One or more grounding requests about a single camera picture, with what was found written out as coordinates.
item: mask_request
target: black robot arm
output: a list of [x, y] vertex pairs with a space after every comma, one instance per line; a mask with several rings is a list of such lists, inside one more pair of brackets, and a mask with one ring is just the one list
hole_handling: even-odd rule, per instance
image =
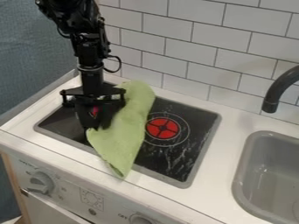
[[[74, 107], [85, 128], [109, 127], [114, 114], [125, 105], [124, 89], [110, 87], [103, 81], [103, 70], [121, 69], [119, 57], [110, 55], [105, 20], [94, 0], [36, 0], [39, 9], [58, 27], [59, 34], [72, 41], [78, 58], [82, 87], [62, 90], [64, 107]], [[103, 60], [116, 58], [116, 71], [104, 67]]]

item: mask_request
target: green towel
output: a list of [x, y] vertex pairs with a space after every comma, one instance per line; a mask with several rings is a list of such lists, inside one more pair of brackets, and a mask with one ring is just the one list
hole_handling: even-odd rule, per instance
[[135, 80], [117, 87], [127, 90], [126, 106], [115, 115], [108, 129], [88, 129], [87, 140], [113, 171], [125, 178], [143, 143], [144, 126], [155, 94], [147, 84]]

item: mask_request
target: sink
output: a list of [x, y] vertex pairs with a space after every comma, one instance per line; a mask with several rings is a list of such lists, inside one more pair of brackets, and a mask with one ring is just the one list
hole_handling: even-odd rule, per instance
[[270, 131], [246, 141], [233, 196], [250, 214], [277, 224], [299, 223], [299, 139]]

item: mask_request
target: black faucet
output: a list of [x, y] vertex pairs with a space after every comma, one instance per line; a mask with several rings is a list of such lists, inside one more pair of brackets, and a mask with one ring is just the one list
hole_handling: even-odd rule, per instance
[[269, 114], [275, 113], [284, 91], [297, 81], [299, 81], [299, 66], [289, 69], [272, 84], [261, 109]]

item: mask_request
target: toy stove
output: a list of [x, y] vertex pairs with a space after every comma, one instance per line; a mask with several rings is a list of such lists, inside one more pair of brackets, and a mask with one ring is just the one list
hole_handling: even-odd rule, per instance
[[[156, 98], [133, 169], [180, 188], [189, 187], [219, 120], [215, 113]], [[57, 109], [35, 130], [96, 154], [73, 108]]]

